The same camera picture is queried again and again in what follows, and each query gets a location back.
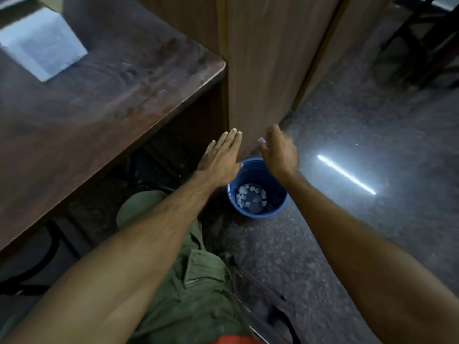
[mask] cargo pocket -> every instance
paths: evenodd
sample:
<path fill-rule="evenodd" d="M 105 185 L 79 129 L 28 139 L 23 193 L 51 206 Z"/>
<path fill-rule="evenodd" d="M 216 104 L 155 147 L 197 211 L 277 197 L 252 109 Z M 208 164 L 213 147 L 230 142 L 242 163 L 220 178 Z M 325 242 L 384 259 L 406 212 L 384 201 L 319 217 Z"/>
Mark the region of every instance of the cargo pocket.
<path fill-rule="evenodd" d="M 219 257 L 205 250 L 191 250 L 183 280 L 186 290 L 206 288 L 209 284 L 221 283 L 223 286 L 226 278 L 229 278 L 229 272 Z"/>

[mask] white box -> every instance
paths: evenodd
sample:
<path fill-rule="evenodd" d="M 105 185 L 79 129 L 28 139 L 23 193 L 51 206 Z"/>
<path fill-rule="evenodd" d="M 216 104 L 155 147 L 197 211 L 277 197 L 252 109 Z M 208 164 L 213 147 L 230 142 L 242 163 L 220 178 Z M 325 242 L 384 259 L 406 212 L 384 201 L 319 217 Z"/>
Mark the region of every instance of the white box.
<path fill-rule="evenodd" d="M 42 82 L 88 53 L 64 18 L 42 6 L 1 28 L 0 46 Z"/>

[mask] red cloth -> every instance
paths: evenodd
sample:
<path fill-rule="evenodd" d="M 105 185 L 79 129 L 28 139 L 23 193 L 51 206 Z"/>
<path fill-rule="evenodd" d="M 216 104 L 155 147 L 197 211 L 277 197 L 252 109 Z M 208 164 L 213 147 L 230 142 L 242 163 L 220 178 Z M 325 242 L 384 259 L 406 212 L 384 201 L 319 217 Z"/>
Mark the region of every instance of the red cloth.
<path fill-rule="evenodd" d="M 260 344 L 260 341 L 252 337 L 224 336 L 212 344 Z"/>

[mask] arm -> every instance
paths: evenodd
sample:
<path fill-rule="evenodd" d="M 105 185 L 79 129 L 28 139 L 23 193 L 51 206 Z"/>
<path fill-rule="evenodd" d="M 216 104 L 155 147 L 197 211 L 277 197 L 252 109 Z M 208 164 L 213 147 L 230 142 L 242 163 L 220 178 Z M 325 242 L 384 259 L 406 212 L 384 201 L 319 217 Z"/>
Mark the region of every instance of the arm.
<path fill-rule="evenodd" d="M 272 126 L 261 151 L 336 276 L 384 343 L 457 343 L 459 300 L 410 254 L 312 187 L 293 142 Z"/>
<path fill-rule="evenodd" d="M 5 344 L 125 343 L 210 194 L 236 177 L 241 139 L 212 141 L 186 184 L 70 268 Z"/>

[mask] forearm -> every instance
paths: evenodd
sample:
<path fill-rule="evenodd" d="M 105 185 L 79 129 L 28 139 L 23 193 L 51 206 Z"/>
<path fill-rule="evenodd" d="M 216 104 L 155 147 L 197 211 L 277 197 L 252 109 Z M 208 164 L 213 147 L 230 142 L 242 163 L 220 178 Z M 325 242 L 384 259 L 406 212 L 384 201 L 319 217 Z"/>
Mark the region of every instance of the forearm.
<path fill-rule="evenodd" d="M 333 271 L 382 341 L 457 339 L 452 324 L 458 320 L 458 300 L 426 268 L 301 176 L 282 182 Z"/>
<path fill-rule="evenodd" d="M 68 338 L 85 342 L 146 283 L 148 291 L 141 292 L 141 300 L 148 306 L 214 188 L 205 174 L 196 172 L 158 206 L 69 269 L 20 325 L 26 330 L 15 331 L 9 343 L 30 341 L 23 337 L 27 333 L 34 334 L 35 343 L 51 343 L 50 339 L 67 343 Z"/>

